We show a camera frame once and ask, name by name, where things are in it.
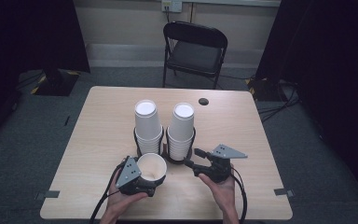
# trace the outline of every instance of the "gray carpet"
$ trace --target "gray carpet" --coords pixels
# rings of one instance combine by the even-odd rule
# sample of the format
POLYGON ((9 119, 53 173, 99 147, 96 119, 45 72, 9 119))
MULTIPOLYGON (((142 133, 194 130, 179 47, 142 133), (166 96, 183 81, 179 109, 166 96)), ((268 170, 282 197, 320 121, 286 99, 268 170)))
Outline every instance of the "gray carpet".
MULTIPOLYGON (((255 69, 224 68, 224 90, 247 91, 243 79, 255 69)), ((22 79, 37 74, 29 72, 22 79)), ((17 110, 0 128, 0 223, 88 223, 87 220, 43 220, 43 201, 76 120, 92 86, 160 87, 161 67, 92 68, 82 74, 68 97, 30 94, 21 89, 17 110)), ((210 89, 212 81, 179 73, 167 82, 175 88, 210 89)), ((271 108, 281 102, 257 102, 271 108)), ((282 182, 296 194, 289 199, 294 216, 279 223, 358 223, 358 183, 345 163, 319 138, 302 105, 284 109, 264 123, 282 182)))

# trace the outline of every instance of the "person's left hand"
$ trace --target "person's left hand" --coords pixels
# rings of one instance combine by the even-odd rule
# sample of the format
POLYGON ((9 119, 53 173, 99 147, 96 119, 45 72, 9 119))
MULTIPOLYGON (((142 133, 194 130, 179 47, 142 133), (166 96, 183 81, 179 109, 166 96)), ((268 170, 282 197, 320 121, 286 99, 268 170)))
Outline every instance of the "person's left hand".
POLYGON ((103 213, 103 217, 101 218, 101 224, 116 223, 118 217, 120 217, 132 203, 135 203, 143 198, 147 198, 147 194, 144 192, 133 195, 125 195, 118 191, 118 188, 116 188, 116 179, 119 173, 120 171, 115 174, 112 184, 110 185, 109 194, 114 192, 116 193, 107 198, 107 206, 105 212, 103 213))

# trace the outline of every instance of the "hand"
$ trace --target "hand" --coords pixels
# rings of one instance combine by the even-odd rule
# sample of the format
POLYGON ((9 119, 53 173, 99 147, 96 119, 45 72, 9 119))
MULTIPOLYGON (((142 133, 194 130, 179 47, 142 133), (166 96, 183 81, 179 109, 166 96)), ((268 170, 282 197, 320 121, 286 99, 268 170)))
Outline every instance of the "hand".
POLYGON ((207 175, 199 174, 199 178, 212 192, 214 200, 223 212, 223 223, 239 223, 235 208, 235 181, 229 176, 223 182, 214 183, 207 175))
POLYGON ((103 217, 101 218, 101 224, 116 223, 118 217, 121 216, 132 203, 147 197, 147 194, 144 192, 133 195, 125 195, 118 191, 116 188, 118 173, 120 173, 120 171, 116 173, 109 188, 109 194, 114 192, 116 193, 107 198, 107 206, 105 212, 103 213, 103 217))

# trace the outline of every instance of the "power outlet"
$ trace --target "power outlet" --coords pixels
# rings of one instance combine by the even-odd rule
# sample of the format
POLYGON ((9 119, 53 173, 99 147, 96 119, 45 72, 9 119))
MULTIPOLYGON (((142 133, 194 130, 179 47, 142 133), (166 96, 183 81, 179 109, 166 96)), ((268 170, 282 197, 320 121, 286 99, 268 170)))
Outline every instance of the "power outlet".
POLYGON ((170 12, 182 12, 182 1, 162 0, 161 11, 165 12, 166 8, 170 12))

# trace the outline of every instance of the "wooden table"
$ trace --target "wooden table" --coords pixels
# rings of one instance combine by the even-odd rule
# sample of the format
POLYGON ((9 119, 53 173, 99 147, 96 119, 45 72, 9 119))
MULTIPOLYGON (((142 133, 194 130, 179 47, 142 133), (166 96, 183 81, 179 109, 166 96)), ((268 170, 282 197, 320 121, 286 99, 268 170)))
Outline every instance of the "wooden table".
MULTIPOLYGON (((126 156, 137 155, 132 135, 134 107, 143 99, 156 103, 164 128, 169 125, 177 103, 192 104, 197 130, 193 147, 211 151, 222 143, 249 156, 231 160, 241 174, 247 193, 247 219, 292 217, 287 196, 275 195, 275 189, 283 188, 282 181, 249 92, 93 87, 49 189, 58 190, 60 195, 46 198, 40 211, 42 218, 90 218, 115 167, 126 156), (208 99, 209 104, 200 105, 199 98, 208 99)), ((194 155, 192 160, 210 165, 206 159, 194 155)), ((167 165, 167 177, 154 197, 135 203, 121 219, 222 218, 212 193, 191 169, 169 162, 167 165)), ((105 204, 97 218, 101 218, 105 204)), ((241 216, 242 198, 238 187, 236 206, 241 216)))

